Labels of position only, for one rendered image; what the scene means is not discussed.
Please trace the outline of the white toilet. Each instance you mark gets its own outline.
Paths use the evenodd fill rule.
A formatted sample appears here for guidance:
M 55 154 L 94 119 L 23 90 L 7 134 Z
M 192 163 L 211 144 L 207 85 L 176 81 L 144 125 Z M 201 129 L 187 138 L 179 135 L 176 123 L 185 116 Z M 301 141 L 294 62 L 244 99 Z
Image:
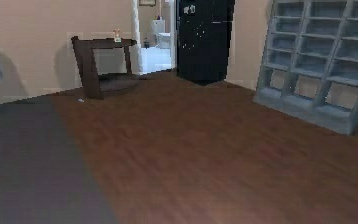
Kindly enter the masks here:
M 169 49 L 171 34 L 165 30 L 164 20 L 153 20 L 151 22 L 151 28 L 156 39 L 156 45 L 161 49 Z

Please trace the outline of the black fridge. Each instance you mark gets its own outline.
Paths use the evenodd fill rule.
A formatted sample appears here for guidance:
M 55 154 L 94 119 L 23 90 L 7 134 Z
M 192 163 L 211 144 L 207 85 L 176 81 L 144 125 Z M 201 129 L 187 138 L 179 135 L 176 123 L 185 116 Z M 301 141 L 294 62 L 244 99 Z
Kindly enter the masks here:
M 184 14 L 195 5 L 194 14 Z M 177 75 L 200 85 L 226 78 L 235 0 L 177 0 Z

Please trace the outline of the dark brown side table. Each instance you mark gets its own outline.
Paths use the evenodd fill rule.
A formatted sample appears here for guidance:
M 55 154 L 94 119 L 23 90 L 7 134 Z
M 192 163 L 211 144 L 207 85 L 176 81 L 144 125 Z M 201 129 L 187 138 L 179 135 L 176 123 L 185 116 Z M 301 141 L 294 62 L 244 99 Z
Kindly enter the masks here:
M 71 42 L 86 98 L 103 100 L 106 92 L 121 91 L 138 83 L 138 76 L 132 72 L 130 55 L 130 47 L 137 44 L 136 40 L 125 38 L 120 42 L 116 42 L 113 38 L 81 40 L 78 36 L 73 36 Z M 121 48 L 124 52 L 126 72 L 100 75 L 94 51 L 116 48 Z

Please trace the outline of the grey blue shelf unit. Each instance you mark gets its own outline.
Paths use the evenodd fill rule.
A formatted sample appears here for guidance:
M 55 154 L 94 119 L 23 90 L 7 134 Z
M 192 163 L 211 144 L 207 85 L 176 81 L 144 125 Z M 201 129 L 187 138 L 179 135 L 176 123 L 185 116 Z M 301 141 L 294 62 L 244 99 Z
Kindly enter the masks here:
M 358 0 L 273 0 L 254 101 L 353 134 Z

